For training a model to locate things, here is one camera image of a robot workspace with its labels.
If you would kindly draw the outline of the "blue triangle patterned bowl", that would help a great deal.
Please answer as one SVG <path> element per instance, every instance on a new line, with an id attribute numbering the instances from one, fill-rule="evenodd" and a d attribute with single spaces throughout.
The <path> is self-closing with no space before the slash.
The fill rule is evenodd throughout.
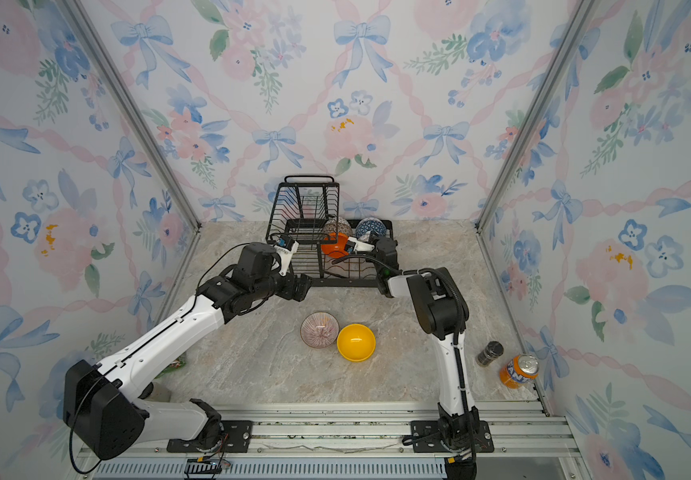
<path id="1" fill-rule="evenodd" d="M 389 228 L 376 217 L 361 219 L 357 227 L 355 227 L 355 237 L 359 238 L 359 240 L 369 239 L 371 235 L 387 236 L 387 232 L 389 232 Z"/>

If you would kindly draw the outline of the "orange plastic bowl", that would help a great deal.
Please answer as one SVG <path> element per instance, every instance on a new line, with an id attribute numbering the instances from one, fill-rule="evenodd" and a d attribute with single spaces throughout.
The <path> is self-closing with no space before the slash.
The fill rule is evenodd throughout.
<path id="1" fill-rule="evenodd" d="M 325 235 L 320 250 L 331 259 L 340 259 L 349 256 L 347 244 L 349 244 L 347 234 L 331 232 Z"/>

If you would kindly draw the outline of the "pink striped patterned bowl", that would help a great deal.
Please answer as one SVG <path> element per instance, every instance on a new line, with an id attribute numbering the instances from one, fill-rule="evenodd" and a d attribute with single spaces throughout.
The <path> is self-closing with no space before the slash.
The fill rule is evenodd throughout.
<path id="1" fill-rule="evenodd" d="M 339 334 L 336 318 L 326 312 L 315 312 L 303 320 L 300 326 L 300 337 L 303 343 L 314 349 L 331 346 Z"/>

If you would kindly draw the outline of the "brown floral patterned bowl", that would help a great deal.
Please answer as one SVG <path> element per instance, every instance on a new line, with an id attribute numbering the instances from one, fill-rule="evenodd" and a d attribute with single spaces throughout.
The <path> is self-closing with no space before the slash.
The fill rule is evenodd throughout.
<path id="1" fill-rule="evenodd" d="M 343 218 L 331 218 L 322 228 L 322 234 L 327 237 L 334 234 L 344 234 L 347 237 L 353 236 L 353 228 L 351 224 Z"/>

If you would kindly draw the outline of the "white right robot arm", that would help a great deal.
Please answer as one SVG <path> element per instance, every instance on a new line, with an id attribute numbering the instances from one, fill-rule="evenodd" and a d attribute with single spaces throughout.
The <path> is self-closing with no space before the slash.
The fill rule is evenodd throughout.
<path id="1" fill-rule="evenodd" d="M 453 462 L 475 466 L 485 452 L 485 432 L 471 392 L 465 362 L 465 330 L 469 306 L 445 267 L 399 268 L 397 242 L 387 236 L 373 239 L 367 254 L 377 268 L 379 291 L 387 298 L 409 298 L 421 330 L 433 338 L 439 374 L 439 441 L 453 454 Z"/>

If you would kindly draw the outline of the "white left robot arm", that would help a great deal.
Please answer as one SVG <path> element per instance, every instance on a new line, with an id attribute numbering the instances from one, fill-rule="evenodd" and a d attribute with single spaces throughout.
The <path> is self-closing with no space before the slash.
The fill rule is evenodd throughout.
<path id="1" fill-rule="evenodd" d="M 299 245 L 290 236 L 273 244 L 247 242 L 217 276 L 203 276 L 187 302 L 141 338 L 95 364 L 79 360 L 65 374 L 63 421 L 100 461 L 135 444 L 182 441 L 211 452 L 225 436 L 220 413 L 200 399 L 184 403 L 145 400 L 143 391 L 181 354 L 234 318 L 270 298 L 301 302 L 311 286 L 294 273 Z"/>

